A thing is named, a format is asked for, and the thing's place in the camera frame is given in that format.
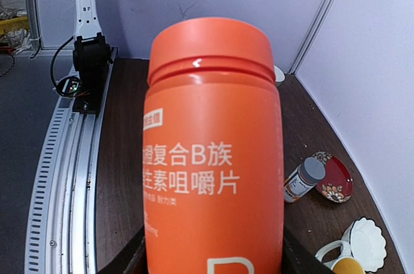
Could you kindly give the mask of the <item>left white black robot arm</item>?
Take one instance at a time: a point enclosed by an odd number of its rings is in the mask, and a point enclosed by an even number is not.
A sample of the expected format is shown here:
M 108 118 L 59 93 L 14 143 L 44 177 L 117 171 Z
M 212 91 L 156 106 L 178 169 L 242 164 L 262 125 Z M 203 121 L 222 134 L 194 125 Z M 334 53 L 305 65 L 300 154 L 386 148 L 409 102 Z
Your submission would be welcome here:
M 67 97 L 77 97 L 93 90 L 101 67 L 111 62 L 111 47 L 106 43 L 96 11 L 96 0 L 74 0 L 74 34 L 68 41 L 74 42 L 72 52 L 75 71 L 79 76 L 61 89 Z

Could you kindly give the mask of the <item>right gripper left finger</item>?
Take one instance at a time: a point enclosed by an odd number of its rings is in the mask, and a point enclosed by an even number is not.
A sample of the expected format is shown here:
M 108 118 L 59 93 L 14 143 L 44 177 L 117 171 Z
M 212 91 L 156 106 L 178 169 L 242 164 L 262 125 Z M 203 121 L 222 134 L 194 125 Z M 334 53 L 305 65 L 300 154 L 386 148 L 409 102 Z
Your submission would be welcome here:
M 98 274 L 148 274 L 144 228 Z

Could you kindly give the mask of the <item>orange pill bottle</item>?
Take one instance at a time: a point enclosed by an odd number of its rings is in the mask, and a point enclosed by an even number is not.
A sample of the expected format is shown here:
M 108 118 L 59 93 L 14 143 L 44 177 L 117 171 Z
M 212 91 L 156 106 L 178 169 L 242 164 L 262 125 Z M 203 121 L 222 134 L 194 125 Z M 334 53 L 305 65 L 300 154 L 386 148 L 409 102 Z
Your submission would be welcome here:
M 270 41 L 204 17 L 154 40 L 143 118 L 150 273 L 279 273 L 283 129 Z

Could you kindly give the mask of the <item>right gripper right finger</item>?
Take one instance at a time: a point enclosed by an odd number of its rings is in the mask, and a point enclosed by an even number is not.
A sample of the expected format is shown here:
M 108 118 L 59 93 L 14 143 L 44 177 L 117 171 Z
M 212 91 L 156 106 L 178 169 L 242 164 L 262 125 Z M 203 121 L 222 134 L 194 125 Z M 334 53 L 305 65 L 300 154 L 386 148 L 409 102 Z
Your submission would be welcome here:
M 282 274 L 334 274 L 316 259 L 287 228 L 283 230 Z

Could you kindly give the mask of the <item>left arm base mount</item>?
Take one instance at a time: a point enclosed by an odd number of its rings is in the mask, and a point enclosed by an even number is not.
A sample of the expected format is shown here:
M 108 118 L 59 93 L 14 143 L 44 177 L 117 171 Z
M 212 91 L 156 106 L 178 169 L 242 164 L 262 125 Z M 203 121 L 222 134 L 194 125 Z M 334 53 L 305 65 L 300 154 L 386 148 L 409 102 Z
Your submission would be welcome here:
M 72 111 L 80 114 L 99 115 L 105 101 L 104 94 L 109 84 L 117 48 L 111 49 L 109 61 L 97 71 L 92 72 L 81 84 L 81 92 L 75 97 Z

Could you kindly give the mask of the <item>grey lid pill bottle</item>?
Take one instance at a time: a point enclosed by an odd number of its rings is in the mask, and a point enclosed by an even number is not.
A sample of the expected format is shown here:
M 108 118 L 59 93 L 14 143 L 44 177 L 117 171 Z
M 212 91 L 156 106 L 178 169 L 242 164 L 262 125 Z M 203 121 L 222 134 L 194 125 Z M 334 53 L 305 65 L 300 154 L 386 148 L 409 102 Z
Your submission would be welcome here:
M 284 182 L 284 201 L 292 204 L 325 178 L 325 166 L 317 158 L 308 157 L 291 172 Z

